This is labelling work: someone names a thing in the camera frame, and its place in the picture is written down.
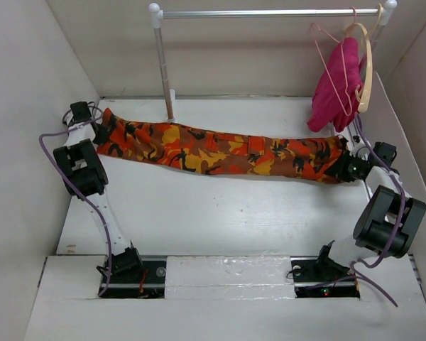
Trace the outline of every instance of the camouflage garment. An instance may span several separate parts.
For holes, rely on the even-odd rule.
[[[126,121],[109,108],[102,126],[100,154],[205,175],[282,175],[338,183],[324,172],[346,150],[346,139],[340,136],[272,139],[219,133],[175,123]]]

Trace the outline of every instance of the pink towel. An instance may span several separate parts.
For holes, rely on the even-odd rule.
[[[344,51],[345,75],[341,45]],[[363,87],[359,70],[358,41],[355,38],[345,38],[338,44],[328,60],[327,69],[332,80],[328,77],[327,71],[324,71],[312,97],[312,116],[307,122],[310,130],[316,133],[329,122],[334,124],[337,132],[341,132],[355,117],[359,105],[359,101],[355,96],[355,89],[358,88],[360,90]],[[348,86],[346,86],[345,76],[347,76]],[[337,89],[347,115],[344,113],[332,82]],[[349,103],[346,93],[349,94],[351,103]]]

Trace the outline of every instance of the hanger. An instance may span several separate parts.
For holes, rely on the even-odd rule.
[[[369,40],[368,30],[362,23],[353,23],[348,28],[344,30],[344,34],[346,37],[349,37],[352,31],[356,28],[360,28],[364,35],[364,47],[366,49],[366,74],[364,78],[364,85],[360,91],[355,89],[355,95],[360,104],[358,105],[358,112],[363,113],[368,110],[369,100],[371,98],[371,88],[372,88],[372,72],[373,72],[373,64],[372,64],[372,50],[371,50],[371,42]]]

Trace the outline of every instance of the metal rod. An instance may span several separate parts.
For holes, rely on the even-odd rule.
[[[165,106],[167,107],[167,110],[168,110],[168,119],[172,121],[173,108],[172,108],[172,99],[170,98],[168,68],[167,68],[167,65],[165,64],[163,35],[161,34],[161,28],[155,28],[154,31],[155,31],[155,39],[156,39],[156,48],[158,49],[159,68],[161,70],[161,81],[163,82]]]
[[[378,9],[357,9],[357,16],[377,16]],[[310,16],[354,16],[353,9],[281,9],[263,11],[163,11],[163,19],[277,18]]]

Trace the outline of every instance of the magenta garment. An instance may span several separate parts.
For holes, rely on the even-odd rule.
[[[347,89],[341,45],[344,51],[344,63],[346,65]],[[328,60],[327,68],[347,113],[350,112],[350,104],[345,92],[347,91],[349,94],[352,114],[347,116],[344,113],[327,71],[324,71],[314,96],[312,97],[312,116],[307,122],[310,130],[316,133],[329,122],[333,123],[337,132],[341,132],[355,117],[359,105],[359,101],[356,99],[355,89],[358,87],[358,90],[360,90],[363,87],[359,70],[358,41],[355,38],[345,38],[338,44]]]

